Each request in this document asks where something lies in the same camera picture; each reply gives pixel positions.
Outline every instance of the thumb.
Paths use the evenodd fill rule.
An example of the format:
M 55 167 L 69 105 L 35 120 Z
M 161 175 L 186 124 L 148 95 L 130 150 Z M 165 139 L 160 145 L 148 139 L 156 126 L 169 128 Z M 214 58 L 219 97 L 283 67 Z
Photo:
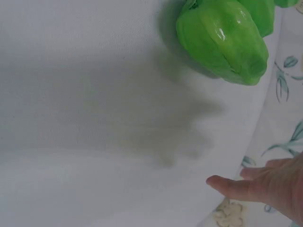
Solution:
M 211 176 L 206 183 L 231 200 L 259 202 L 258 192 L 252 181 L 234 181 L 220 176 Z

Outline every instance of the floral pattern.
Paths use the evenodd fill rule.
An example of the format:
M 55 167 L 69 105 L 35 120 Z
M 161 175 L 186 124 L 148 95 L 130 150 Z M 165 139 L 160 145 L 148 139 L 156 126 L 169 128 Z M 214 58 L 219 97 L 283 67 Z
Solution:
M 225 198 L 213 213 L 213 218 L 218 227 L 244 227 L 243 210 L 240 203 Z

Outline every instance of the patterned cloth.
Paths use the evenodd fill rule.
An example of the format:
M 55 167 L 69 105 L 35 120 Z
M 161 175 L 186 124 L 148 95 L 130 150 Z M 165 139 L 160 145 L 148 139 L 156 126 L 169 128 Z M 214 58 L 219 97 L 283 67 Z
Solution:
M 303 15 L 285 10 L 264 107 L 242 166 L 294 157 L 303 150 Z M 297 227 L 272 207 L 225 199 L 198 227 Z

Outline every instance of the glossy green pepper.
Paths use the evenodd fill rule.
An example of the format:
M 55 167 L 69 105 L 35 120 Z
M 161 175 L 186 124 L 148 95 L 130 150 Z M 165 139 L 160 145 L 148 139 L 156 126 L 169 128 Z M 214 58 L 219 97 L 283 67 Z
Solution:
M 267 47 L 237 0 L 188 0 L 176 28 L 190 55 L 226 81 L 255 85 L 267 69 Z
M 250 13 L 262 37 L 274 31 L 274 0 L 238 0 Z

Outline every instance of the hand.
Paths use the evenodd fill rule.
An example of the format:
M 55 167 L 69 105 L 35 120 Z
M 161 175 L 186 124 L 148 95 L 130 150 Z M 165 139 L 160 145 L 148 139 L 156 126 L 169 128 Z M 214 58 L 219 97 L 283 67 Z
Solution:
M 240 175 L 244 180 L 211 176 L 206 183 L 230 199 L 266 203 L 303 227 L 303 153 L 244 168 Z

